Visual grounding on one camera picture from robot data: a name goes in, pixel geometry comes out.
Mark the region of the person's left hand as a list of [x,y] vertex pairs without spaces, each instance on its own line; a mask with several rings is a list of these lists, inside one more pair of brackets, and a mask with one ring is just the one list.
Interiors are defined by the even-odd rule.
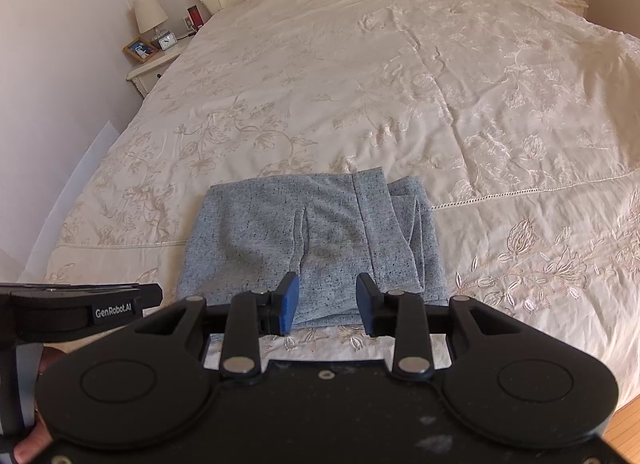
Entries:
[[[41,354],[37,376],[40,377],[47,371],[49,366],[58,359],[65,356],[65,352],[53,347],[43,347]],[[35,426],[31,432],[18,444],[15,445],[13,456],[17,464],[31,463],[40,453],[47,449],[52,442],[50,432],[48,432],[46,424],[43,423],[42,417],[38,410],[36,412]]]

